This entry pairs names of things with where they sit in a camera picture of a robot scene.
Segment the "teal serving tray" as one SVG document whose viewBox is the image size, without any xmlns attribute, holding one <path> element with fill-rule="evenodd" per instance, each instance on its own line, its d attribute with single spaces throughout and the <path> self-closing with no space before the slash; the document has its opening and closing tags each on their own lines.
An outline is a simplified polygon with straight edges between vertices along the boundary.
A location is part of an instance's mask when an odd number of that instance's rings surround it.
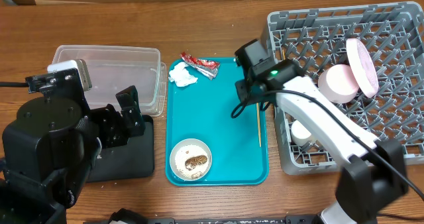
<svg viewBox="0 0 424 224">
<path fill-rule="evenodd" d="M 269 173 L 266 116 L 260 112 L 262 148 L 258 144 L 256 107 L 249 105 L 236 118 L 239 104 L 235 82 L 243 78 L 233 58 L 217 58 L 216 78 L 206 78 L 193 68 L 195 84 L 168 84 L 166 110 L 166 165 L 168 180 L 176 186 L 245 186 L 262 183 Z M 183 181 L 170 168 L 170 153 L 182 140 L 198 139 L 211 150 L 212 165 L 198 181 Z"/>
</svg>

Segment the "grey bowl with food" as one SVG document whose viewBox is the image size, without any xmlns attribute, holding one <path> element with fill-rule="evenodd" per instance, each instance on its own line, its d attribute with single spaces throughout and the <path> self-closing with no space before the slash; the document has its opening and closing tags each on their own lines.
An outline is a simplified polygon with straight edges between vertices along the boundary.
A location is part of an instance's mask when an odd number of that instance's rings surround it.
<svg viewBox="0 0 424 224">
<path fill-rule="evenodd" d="M 170 153 L 170 168 L 183 181 L 198 181 L 210 170 L 212 154 L 209 147 L 198 139 L 180 141 Z"/>
</svg>

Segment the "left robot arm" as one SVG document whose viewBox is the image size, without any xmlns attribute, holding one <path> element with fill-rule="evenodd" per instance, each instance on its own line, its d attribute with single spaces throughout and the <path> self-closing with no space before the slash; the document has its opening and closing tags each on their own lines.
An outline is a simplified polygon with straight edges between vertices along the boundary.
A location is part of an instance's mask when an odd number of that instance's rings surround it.
<svg viewBox="0 0 424 224">
<path fill-rule="evenodd" d="M 136 89 L 117 94 L 121 111 L 90 109 L 80 87 L 42 88 L 3 132 L 2 223 L 65 223 L 88 182 L 154 171 L 153 120 Z"/>
</svg>

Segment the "clear plastic bin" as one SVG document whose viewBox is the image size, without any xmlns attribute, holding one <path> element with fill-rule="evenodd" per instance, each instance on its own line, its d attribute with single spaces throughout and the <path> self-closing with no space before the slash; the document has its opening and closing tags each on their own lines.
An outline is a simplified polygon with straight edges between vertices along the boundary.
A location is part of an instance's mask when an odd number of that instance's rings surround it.
<svg viewBox="0 0 424 224">
<path fill-rule="evenodd" d="M 138 92 L 138 104 L 145 115 L 162 114 L 166 96 L 167 68 L 156 48 L 104 45 L 61 45 L 53 63 L 84 60 L 92 88 L 85 92 L 91 109 L 111 104 L 120 105 L 116 93 L 133 85 Z"/>
</svg>

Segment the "grey dishwasher rack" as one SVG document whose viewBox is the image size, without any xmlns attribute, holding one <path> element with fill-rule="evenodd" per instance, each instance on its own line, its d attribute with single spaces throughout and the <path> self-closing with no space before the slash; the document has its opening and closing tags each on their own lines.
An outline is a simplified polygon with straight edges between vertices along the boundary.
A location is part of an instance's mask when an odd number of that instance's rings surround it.
<svg viewBox="0 0 424 224">
<path fill-rule="evenodd" d="M 384 3 L 276 11 L 260 37 L 275 61 L 297 62 L 313 80 L 346 64 L 346 40 L 359 39 L 376 67 L 376 96 L 339 109 L 382 140 L 397 139 L 408 165 L 423 163 L 423 10 L 418 3 Z"/>
</svg>

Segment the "white cup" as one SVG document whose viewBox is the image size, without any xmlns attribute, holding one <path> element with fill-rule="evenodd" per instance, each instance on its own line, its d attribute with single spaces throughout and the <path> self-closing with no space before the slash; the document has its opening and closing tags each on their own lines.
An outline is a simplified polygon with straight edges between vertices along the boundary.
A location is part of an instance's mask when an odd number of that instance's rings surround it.
<svg viewBox="0 0 424 224">
<path fill-rule="evenodd" d="M 295 120 L 291 124 L 290 133 L 292 141 L 299 146 L 303 146 L 307 142 L 317 141 L 317 139 L 298 120 Z"/>
</svg>

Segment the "food leftover piece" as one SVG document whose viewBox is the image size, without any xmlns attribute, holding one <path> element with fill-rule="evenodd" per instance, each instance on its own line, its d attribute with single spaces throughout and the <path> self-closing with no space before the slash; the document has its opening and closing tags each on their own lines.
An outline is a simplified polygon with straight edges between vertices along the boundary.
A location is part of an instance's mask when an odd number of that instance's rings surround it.
<svg viewBox="0 0 424 224">
<path fill-rule="evenodd" d="M 193 156 L 185 161 L 185 167 L 187 170 L 194 170 L 197 166 L 201 166 L 208 161 L 206 155 Z"/>
</svg>

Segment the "black tray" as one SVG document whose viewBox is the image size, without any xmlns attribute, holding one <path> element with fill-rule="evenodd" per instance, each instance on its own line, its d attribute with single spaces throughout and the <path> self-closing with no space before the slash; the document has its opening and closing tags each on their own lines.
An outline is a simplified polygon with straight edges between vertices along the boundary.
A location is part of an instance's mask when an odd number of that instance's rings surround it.
<svg viewBox="0 0 424 224">
<path fill-rule="evenodd" d="M 139 137 L 131 137 L 123 146 L 103 148 L 95 161 L 87 182 L 143 178 L 154 172 L 154 121 L 143 115 L 146 129 Z"/>
</svg>

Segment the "pink bowl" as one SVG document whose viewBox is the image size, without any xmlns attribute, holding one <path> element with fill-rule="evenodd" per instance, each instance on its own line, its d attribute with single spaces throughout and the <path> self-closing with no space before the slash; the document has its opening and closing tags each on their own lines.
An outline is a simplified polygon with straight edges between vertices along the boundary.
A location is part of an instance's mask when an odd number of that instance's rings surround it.
<svg viewBox="0 0 424 224">
<path fill-rule="evenodd" d="M 352 70 L 346 64 L 337 64 L 325 70 L 319 76 L 318 88 L 333 103 L 348 103 L 359 90 Z"/>
</svg>

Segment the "white napkin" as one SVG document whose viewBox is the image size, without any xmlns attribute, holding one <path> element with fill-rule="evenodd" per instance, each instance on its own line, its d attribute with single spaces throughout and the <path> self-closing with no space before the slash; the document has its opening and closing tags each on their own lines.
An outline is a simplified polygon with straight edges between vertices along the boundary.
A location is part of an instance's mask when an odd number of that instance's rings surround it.
<svg viewBox="0 0 424 224">
<path fill-rule="evenodd" d="M 186 87 L 195 84 L 198 78 L 191 75 L 186 69 L 187 67 L 188 65 L 185 62 L 175 65 L 174 69 L 169 71 L 169 81 L 175 83 L 177 87 Z"/>
</svg>

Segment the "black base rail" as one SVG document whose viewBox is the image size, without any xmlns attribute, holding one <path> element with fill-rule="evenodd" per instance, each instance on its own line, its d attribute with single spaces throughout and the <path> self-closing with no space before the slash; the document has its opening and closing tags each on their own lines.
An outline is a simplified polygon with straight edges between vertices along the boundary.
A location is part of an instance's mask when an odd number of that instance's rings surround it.
<svg viewBox="0 0 424 224">
<path fill-rule="evenodd" d="M 287 215 L 285 217 L 265 218 L 223 218 L 223 219 L 174 219 L 147 218 L 128 209 L 114 212 L 108 219 L 86 221 L 84 224 L 145 223 L 145 224 L 312 224 L 317 223 L 316 214 Z"/>
</svg>

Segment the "red foil wrapper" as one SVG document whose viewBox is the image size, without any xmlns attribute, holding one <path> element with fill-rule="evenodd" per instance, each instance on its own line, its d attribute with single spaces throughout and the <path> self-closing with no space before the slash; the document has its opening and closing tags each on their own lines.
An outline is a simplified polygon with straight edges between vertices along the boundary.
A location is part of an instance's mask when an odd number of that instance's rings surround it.
<svg viewBox="0 0 424 224">
<path fill-rule="evenodd" d="M 180 57 L 186 64 L 195 68 L 198 72 L 201 72 L 210 80 L 217 76 L 219 66 L 221 65 L 216 61 L 195 58 L 190 54 L 186 54 L 185 52 L 182 52 Z"/>
</svg>

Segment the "white round plate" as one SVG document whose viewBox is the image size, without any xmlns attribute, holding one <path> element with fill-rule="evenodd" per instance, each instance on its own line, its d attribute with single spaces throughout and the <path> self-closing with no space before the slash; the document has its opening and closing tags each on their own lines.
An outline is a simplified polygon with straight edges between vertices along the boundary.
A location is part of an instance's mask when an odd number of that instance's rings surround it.
<svg viewBox="0 0 424 224">
<path fill-rule="evenodd" d="M 348 38 L 346 54 L 359 88 L 366 97 L 374 97 L 379 89 L 378 77 L 367 48 L 359 39 Z"/>
</svg>

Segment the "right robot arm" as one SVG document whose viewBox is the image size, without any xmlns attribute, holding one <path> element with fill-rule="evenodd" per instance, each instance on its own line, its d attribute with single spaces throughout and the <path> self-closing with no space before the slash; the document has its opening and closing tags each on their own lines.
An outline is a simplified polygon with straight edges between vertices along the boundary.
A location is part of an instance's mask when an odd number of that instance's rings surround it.
<svg viewBox="0 0 424 224">
<path fill-rule="evenodd" d="M 254 39 L 235 52 L 235 61 L 244 79 L 235 84 L 240 103 L 231 116 L 248 105 L 265 109 L 272 103 L 298 120 L 340 168 L 336 202 L 314 223 L 376 223 L 381 209 L 408 192 L 402 145 L 349 119 L 293 60 L 276 62 Z"/>
</svg>

